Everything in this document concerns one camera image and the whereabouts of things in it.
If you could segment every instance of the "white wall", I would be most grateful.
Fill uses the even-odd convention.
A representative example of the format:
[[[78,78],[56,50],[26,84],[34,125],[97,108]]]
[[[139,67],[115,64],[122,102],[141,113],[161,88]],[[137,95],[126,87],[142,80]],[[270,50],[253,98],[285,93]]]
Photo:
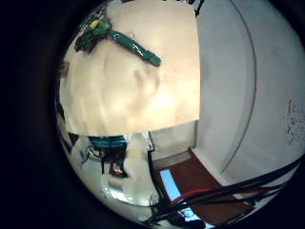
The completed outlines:
[[[182,125],[152,131],[152,141],[155,151],[152,152],[152,160],[158,160],[169,156],[181,154],[194,146],[196,122],[188,122]]]
[[[233,156],[250,118],[254,51],[230,1],[206,1],[197,23],[202,92],[195,152],[217,174]]]
[[[204,12],[198,18],[204,71],[196,155],[224,184],[297,159],[305,150],[305,55],[297,35],[267,1],[210,0]],[[245,104],[233,106],[232,99],[251,104],[247,96],[252,86],[246,85],[251,82],[255,83],[253,110]],[[247,128],[248,111],[252,114]]]

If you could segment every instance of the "green plastic tube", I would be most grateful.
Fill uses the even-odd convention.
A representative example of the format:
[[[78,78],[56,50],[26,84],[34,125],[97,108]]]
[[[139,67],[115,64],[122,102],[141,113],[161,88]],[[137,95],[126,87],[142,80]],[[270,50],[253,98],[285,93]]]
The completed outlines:
[[[134,40],[130,39],[123,33],[119,31],[109,30],[108,37],[123,46],[124,48],[126,48],[127,50],[137,54],[142,60],[150,62],[155,67],[160,66],[161,59],[158,56],[144,49],[142,46],[140,46],[138,43],[136,43]]]

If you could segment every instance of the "wooden floor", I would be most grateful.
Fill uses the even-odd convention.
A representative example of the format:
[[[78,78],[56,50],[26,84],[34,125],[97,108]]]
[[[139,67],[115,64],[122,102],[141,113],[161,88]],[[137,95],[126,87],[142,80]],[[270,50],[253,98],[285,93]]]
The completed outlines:
[[[200,163],[192,150],[190,150],[189,153],[191,158],[187,160],[154,170],[156,182],[160,185],[164,193],[166,193],[166,191],[161,179],[160,171],[165,169],[170,169],[173,179],[181,194],[198,188],[214,189],[221,187],[221,185]],[[214,226],[218,226],[242,215],[251,209],[252,207],[243,203],[227,203],[195,206],[193,211],[204,221]]]

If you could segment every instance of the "brown floor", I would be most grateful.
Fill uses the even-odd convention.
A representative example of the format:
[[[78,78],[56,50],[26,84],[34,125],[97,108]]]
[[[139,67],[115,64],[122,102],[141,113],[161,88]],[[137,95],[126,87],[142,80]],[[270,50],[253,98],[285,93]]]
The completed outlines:
[[[214,189],[221,187],[221,185],[199,162],[192,150],[190,150],[190,154],[192,155],[190,159],[169,167],[154,170],[155,179],[164,193],[166,193],[166,191],[161,179],[160,171],[165,169],[170,169],[173,179],[181,194],[198,188]],[[209,224],[218,226],[240,216],[251,208],[252,207],[243,203],[230,203],[195,206],[193,207],[193,211],[200,218],[204,219],[204,221],[208,222]]]

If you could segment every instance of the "blue object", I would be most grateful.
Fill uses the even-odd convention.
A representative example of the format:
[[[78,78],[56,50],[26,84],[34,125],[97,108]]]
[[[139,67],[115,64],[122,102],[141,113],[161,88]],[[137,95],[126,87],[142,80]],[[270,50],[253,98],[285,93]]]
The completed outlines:
[[[91,144],[96,148],[116,148],[126,144],[124,136],[89,136]]]
[[[166,192],[170,198],[170,200],[174,200],[175,198],[178,198],[181,196],[180,191],[178,190],[178,187],[176,186],[172,173],[169,169],[162,170],[160,172],[164,187],[166,189]],[[193,220],[201,220],[191,208],[185,208],[182,210],[184,215],[186,215],[185,220],[186,221],[193,221]],[[214,228],[214,226],[210,225],[209,223],[205,222],[206,228]]]

